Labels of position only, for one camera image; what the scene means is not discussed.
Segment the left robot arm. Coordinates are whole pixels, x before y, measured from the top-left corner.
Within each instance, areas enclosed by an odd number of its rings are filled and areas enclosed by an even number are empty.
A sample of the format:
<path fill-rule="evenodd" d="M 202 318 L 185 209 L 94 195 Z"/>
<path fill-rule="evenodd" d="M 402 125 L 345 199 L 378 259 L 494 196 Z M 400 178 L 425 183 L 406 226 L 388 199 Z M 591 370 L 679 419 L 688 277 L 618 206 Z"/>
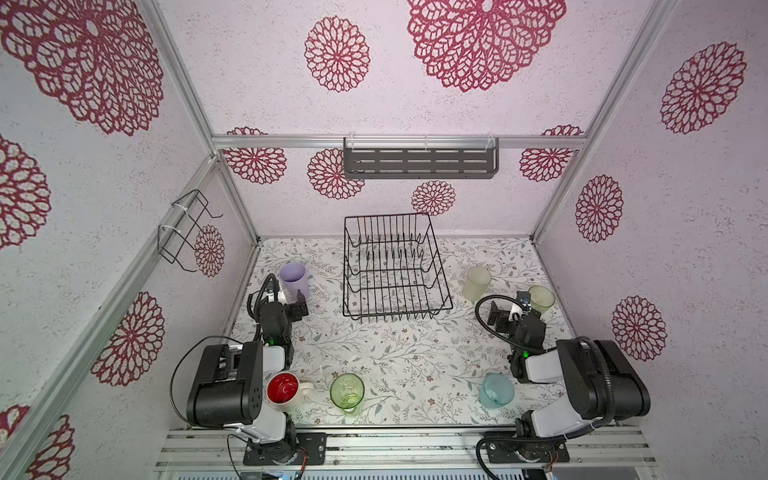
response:
<path fill-rule="evenodd" d="M 289 412 L 313 387 L 289 371 L 292 327 L 308 307 L 304 299 L 260 300 L 248 313 L 257 325 L 254 339 L 203 349 L 182 417 L 195 427 L 231 428 L 263 456 L 291 456 L 299 442 Z"/>

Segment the frosted pale green cup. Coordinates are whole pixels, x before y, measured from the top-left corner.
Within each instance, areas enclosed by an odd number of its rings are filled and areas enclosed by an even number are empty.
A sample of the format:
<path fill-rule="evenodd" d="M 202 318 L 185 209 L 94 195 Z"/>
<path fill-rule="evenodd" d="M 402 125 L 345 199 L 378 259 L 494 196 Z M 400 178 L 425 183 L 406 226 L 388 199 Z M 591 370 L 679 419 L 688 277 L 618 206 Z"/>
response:
<path fill-rule="evenodd" d="M 490 271 L 482 266 L 473 266 L 467 271 L 461 295 L 470 302 L 477 302 L 487 291 L 492 281 Z"/>

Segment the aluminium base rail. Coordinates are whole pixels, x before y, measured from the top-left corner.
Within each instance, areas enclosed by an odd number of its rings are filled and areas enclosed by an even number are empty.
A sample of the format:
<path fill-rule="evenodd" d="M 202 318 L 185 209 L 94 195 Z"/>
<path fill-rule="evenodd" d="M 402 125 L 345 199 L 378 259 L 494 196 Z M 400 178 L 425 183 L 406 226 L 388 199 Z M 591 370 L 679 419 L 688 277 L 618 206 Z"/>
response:
<path fill-rule="evenodd" d="M 302 472 L 310 479 L 333 471 L 481 473 L 489 468 L 503 477 L 513 469 L 627 467 L 647 478 L 657 466 L 640 429 L 628 426 L 606 427 L 570 440 L 536 461 L 522 459 L 501 441 L 500 429 L 491 427 L 320 427 L 304 428 L 299 436 L 306 446 L 281 465 L 224 430 L 171 431 L 152 471 L 160 479 L 185 474 L 251 478 L 260 471 Z"/>

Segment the teal plastic cup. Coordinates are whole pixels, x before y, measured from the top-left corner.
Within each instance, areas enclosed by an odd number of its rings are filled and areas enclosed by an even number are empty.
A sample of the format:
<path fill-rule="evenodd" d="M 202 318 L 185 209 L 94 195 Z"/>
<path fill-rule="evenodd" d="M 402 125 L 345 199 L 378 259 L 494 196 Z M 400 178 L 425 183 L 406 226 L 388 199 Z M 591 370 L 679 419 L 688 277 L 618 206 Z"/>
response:
<path fill-rule="evenodd" d="M 513 382 L 500 373 L 488 373 L 479 389 L 479 401 L 489 410 L 505 407 L 513 401 L 515 387 Z"/>

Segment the purple plastic cup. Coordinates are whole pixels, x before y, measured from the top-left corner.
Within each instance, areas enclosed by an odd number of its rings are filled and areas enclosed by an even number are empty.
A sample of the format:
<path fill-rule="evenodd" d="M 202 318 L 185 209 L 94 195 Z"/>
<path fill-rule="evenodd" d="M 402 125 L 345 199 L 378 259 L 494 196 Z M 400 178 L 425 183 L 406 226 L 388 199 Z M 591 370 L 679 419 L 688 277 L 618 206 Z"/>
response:
<path fill-rule="evenodd" d="M 304 264 L 292 262 L 284 265 L 279 271 L 279 280 L 286 298 L 291 302 L 298 300 L 299 293 L 305 299 L 310 297 L 309 272 Z"/>

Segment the grey wall shelf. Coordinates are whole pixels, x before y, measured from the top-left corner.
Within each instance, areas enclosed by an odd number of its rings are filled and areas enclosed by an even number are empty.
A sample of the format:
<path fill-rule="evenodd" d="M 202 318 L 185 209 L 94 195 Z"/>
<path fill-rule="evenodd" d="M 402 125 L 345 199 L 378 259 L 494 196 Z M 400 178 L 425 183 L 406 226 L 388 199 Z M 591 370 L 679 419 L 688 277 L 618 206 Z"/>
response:
<path fill-rule="evenodd" d="M 356 180 L 485 180 L 499 171 L 499 149 L 494 139 L 480 148 L 405 148 L 358 146 L 345 138 L 342 167 Z"/>

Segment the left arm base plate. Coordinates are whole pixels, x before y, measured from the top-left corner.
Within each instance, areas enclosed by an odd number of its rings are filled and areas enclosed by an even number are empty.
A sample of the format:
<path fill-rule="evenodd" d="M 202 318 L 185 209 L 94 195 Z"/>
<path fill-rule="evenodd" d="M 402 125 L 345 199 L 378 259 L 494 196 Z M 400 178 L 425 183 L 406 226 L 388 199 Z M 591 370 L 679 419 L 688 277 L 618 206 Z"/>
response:
<path fill-rule="evenodd" d="M 292 465 L 301 467 L 325 463 L 328 435 L 324 432 L 287 434 L 283 440 L 257 444 L 249 441 L 243 457 L 248 467 Z"/>

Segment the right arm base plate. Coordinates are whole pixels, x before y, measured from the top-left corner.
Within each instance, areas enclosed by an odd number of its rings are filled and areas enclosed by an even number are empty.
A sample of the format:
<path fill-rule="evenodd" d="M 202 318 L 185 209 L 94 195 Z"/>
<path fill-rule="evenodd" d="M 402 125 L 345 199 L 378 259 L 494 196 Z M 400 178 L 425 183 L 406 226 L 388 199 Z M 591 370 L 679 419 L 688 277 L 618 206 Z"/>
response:
<path fill-rule="evenodd" d="M 567 463 L 571 460 L 563 438 L 545 440 L 518 437 L 511 432 L 487 432 L 483 440 L 493 464 L 503 463 Z"/>

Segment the red and white mug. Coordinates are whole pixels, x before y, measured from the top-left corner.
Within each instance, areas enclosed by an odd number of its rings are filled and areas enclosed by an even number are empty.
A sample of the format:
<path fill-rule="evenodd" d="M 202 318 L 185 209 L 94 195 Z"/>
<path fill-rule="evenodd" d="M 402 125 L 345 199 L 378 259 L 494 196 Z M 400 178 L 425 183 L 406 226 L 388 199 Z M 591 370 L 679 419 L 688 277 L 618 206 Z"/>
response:
<path fill-rule="evenodd" d="M 292 372 L 278 372 L 267 382 L 266 401 L 278 411 L 294 411 L 303 404 L 307 392 L 314 388 L 313 382 L 301 380 Z"/>

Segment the light green glass cup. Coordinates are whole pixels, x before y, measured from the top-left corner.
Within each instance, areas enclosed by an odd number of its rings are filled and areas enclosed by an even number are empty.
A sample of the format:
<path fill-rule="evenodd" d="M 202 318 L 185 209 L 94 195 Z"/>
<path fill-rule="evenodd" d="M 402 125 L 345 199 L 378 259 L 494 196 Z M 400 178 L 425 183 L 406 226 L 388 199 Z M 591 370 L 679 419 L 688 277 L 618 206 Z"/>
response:
<path fill-rule="evenodd" d="M 556 303 L 555 294 L 547 287 L 533 285 L 528 290 L 531 308 L 541 315 L 545 314 Z"/>

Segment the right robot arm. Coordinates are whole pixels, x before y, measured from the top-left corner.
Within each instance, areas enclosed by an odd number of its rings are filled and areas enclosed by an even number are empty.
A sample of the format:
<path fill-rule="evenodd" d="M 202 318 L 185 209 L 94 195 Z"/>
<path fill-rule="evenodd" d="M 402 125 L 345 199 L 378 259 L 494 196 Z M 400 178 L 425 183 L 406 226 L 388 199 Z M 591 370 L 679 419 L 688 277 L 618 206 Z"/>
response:
<path fill-rule="evenodd" d="M 558 340 L 546 349 L 547 325 L 540 315 L 503 295 L 478 301 L 475 317 L 488 333 L 511 347 L 507 360 L 519 383 L 565 386 L 563 397 L 516 421 L 519 437 L 552 442 L 577 438 L 614 420 L 650 412 L 649 390 L 615 342 L 579 336 Z"/>

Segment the green glass mug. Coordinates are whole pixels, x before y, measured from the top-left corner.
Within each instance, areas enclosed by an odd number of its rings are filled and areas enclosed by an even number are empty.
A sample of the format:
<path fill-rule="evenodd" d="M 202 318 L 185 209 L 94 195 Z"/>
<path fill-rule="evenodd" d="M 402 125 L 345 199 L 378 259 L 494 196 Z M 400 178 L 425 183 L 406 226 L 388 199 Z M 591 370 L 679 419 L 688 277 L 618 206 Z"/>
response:
<path fill-rule="evenodd" d="M 331 402 L 341 411 L 352 414 L 360 407 L 364 395 L 365 384 L 354 373 L 344 373 L 335 378 L 330 386 Z"/>

